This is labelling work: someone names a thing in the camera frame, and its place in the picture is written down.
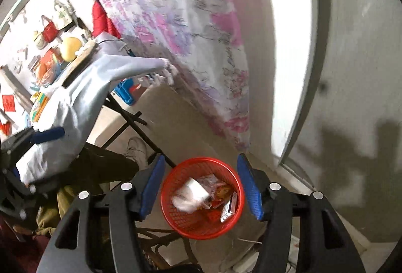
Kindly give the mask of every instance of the tiled floor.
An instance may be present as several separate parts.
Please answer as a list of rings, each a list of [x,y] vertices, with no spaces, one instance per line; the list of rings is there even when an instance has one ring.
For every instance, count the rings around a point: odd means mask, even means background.
[[[226,140],[214,135],[202,115],[169,87],[162,85],[148,89],[134,106],[129,107],[129,111],[133,113],[142,111],[142,118],[148,122],[146,127],[142,126],[143,130],[176,164],[192,157],[209,156],[235,167],[238,155],[236,149]],[[124,123],[120,115],[104,108],[88,141],[102,145]],[[108,149],[124,153],[127,140],[133,135],[135,132],[132,128],[126,129]],[[253,167],[266,171],[272,181],[283,183],[258,159],[250,155],[249,160]],[[144,222],[138,222],[137,225],[169,228],[162,215],[159,198],[152,213]],[[213,240],[192,240],[192,250],[205,273],[225,272],[253,245],[238,238],[257,240],[263,233],[264,227],[265,224],[258,222],[249,212],[248,206],[245,206],[242,217],[231,231]],[[180,240],[167,248],[162,247],[160,252],[170,264],[186,258]]]

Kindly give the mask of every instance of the curtain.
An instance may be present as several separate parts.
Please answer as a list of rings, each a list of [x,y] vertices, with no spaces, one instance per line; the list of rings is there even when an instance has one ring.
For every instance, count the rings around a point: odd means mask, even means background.
[[[232,0],[99,0],[137,56],[168,58],[213,131],[249,146],[248,66]]]

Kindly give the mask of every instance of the red paper sign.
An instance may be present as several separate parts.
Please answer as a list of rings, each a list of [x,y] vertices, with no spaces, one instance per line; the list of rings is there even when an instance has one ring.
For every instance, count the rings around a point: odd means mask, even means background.
[[[14,95],[2,95],[4,111],[15,112]]]

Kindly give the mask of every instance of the handbag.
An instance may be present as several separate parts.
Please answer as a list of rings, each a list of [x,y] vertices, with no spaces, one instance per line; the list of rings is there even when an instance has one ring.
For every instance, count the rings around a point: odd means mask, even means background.
[[[45,41],[47,41],[47,43],[50,43],[50,42],[54,41],[54,39],[57,37],[59,31],[57,30],[53,21],[51,21],[46,16],[41,16],[41,17],[42,17],[42,24],[45,27],[45,29],[42,32],[43,38],[45,39]]]
[[[56,28],[59,31],[61,31],[61,30],[66,31],[65,28],[73,22],[73,19],[71,18],[71,15],[70,15],[67,7],[63,3],[61,3],[59,0],[55,0],[54,1],[54,11],[56,13],[53,16],[53,21],[56,25]]]

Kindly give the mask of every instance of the red plastic mesh basket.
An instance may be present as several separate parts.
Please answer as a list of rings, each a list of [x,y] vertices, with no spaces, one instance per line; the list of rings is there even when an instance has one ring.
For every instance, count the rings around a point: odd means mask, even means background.
[[[238,194],[236,211],[224,223],[211,222],[209,210],[199,209],[193,213],[179,211],[172,204],[174,192],[189,178],[197,179],[214,174],[218,179],[231,185]],[[166,221],[182,236],[190,239],[213,239],[229,231],[239,220],[244,207],[244,191],[237,173],[226,163],[214,158],[191,158],[176,166],[162,185],[160,203]]]

